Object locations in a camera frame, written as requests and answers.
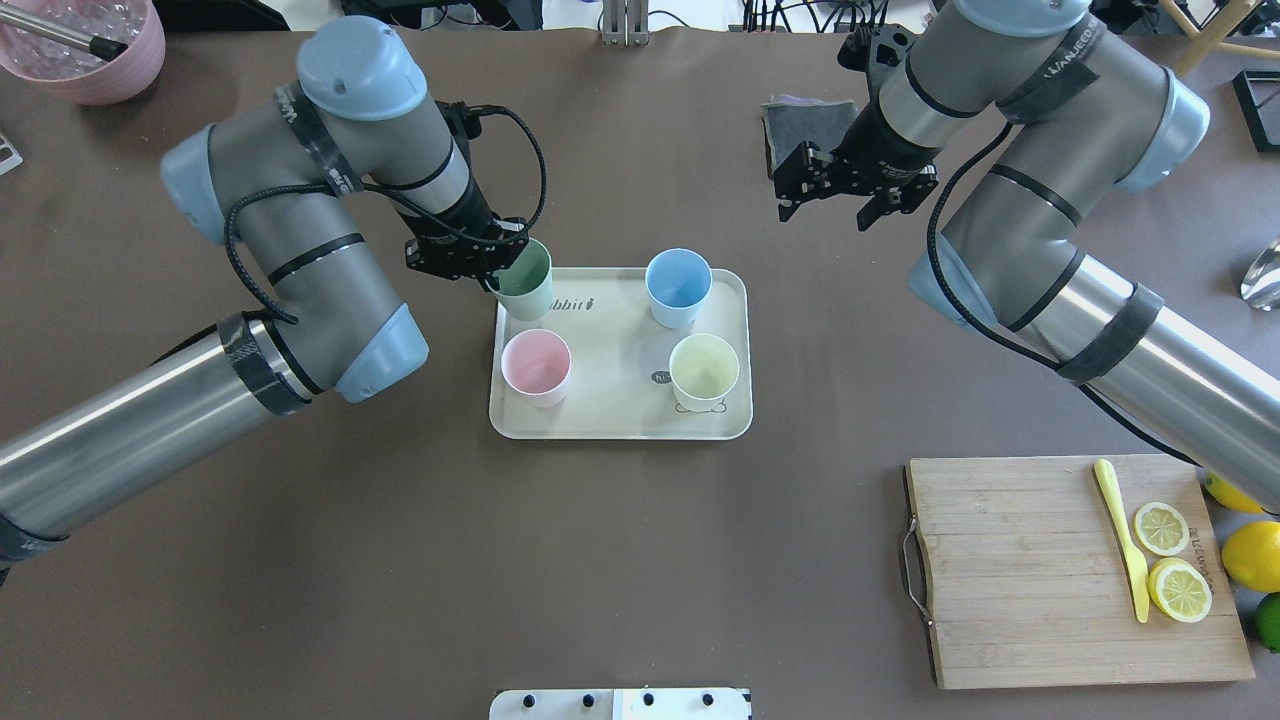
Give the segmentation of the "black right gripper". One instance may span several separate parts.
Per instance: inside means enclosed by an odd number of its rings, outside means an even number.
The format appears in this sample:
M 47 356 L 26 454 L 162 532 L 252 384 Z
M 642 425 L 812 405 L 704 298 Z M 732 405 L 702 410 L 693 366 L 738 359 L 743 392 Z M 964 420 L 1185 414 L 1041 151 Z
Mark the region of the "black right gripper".
M 883 217 L 914 213 L 938 186 L 933 165 L 924 167 L 909 179 L 886 179 L 873 170 L 859 170 L 849 160 L 820 151 L 809 141 L 787 156 L 772 179 L 782 223 L 813 200 L 835 195 L 869 197 L 856 215 L 860 232 L 870 229 Z

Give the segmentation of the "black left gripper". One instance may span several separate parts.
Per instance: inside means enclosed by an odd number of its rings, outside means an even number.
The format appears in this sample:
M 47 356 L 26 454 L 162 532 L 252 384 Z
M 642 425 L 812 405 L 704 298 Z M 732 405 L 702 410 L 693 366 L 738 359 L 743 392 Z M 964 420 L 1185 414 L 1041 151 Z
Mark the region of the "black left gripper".
M 404 243 L 408 269 L 448 281 L 470 278 L 485 282 L 511 268 L 529 245 L 529 236 L 516 219 L 493 219 L 476 234 L 461 238 L 426 217 L 406 217 L 413 237 Z

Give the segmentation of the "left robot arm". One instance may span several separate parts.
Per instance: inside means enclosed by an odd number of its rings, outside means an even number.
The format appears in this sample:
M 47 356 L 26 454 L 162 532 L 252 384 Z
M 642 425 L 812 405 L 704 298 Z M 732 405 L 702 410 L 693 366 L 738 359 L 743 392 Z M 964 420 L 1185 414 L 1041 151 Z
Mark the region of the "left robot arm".
M 31 91 L 3 97 L 3 117 L 32 131 L 44 169 L 31 170 L 3 200 L 3 432 L 23 429 L 79 388 L 54 372 L 84 369 L 88 351 L 122 350 L 154 337 L 209 297 L 223 268 L 221 246 L 189 251 L 191 232 L 163 197 L 159 152 L 214 113 L 234 119 L 196 138 L 197 178 L 221 205 L 253 190 L 317 183 L 268 88 L 293 79 L 293 56 L 321 49 L 353 58 L 366 77 L 389 61 L 422 68 L 435 94 L 472 95 L 524 109 L 540 126 L 553 167 L 585 161 L 600 177 L 577 188 L 603 200 L 623 169 L 648 169 L 673 192 L 669 211 L 690 237 L 710 219 L 713 179 L 728 179 L 717 155 L 696 159 L 696 141 L 722 140 L 730 90 L 774 90 L 805 51 L 805 35 L 730 35 L 664 29 L 648 51 L 599 49 L 584 29 L 419 33 L 367 17 L 344 18 L 315 35 L 228 33 L 177 45 L 160 87 L 138 102 L 73 115 Z M 239 255 L 261 266 L 282 322 L 252 301 L 187 346 L 102 398 L 3 445 L 3 570 L 59 544 L 116 503 L 219 454 L 234 477 L 283 480 L 287 461 L 343 477 L 422 466 L 438 447 L 444 470 L 474 465 L 453 420 L 465 407 L 431 410 L 421 383 L 376 401 L 374 438 L 355 428 L 333 439 L 298 436 L 289 451 L 280 420 L 330 389 L 375 331 L 402 306 L 401 283 L 381 260 L 399 224 L 367 196 L 358 211 L 323 186 L 312 195 L 265 199 L 239 215 Z

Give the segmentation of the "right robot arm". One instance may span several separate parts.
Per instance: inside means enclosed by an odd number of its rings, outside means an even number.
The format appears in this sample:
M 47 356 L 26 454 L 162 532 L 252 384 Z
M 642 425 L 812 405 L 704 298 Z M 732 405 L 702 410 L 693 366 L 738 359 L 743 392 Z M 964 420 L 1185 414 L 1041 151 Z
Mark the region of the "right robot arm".
M 1277 511 L 1277 380 L 1071 241 L 1110 191 L 1158 183 L 1196 150 L 1207 104 L 1111 33 L 1087 1 L 950 1 L 823 151 L 773 170 L 780 218 L 812 200 L 867 197 L 858 225 L 916 210 L 934 159 L 987 108 L 1014 140 L 946 225 L 932 222 L 911 275 L 951 322 L 1139 421 L 1174 456 Z

